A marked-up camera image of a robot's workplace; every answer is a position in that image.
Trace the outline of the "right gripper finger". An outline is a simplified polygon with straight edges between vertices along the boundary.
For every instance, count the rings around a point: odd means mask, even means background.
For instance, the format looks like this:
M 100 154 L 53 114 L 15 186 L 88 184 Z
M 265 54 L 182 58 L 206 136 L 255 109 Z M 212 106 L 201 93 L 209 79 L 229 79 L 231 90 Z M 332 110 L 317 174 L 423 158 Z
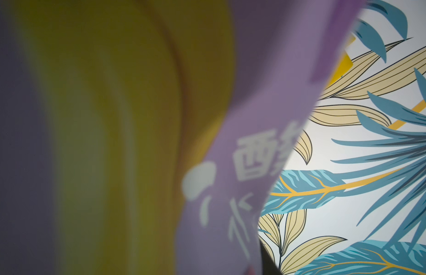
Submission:
M 271 259 L 268 251 L 260 241 L 261 257 L 262 257 L 262 274 L 263 275 L 282 275 L 281 271 L 276 267 L 275 262 Z

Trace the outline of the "purple oats bag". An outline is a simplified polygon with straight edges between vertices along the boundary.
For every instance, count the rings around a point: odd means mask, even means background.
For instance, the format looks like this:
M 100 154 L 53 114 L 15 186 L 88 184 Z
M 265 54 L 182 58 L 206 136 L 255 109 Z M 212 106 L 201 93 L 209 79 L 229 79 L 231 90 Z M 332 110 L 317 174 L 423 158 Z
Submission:
M 0 275 L 262 275 L 365 1 L 0 1 Z

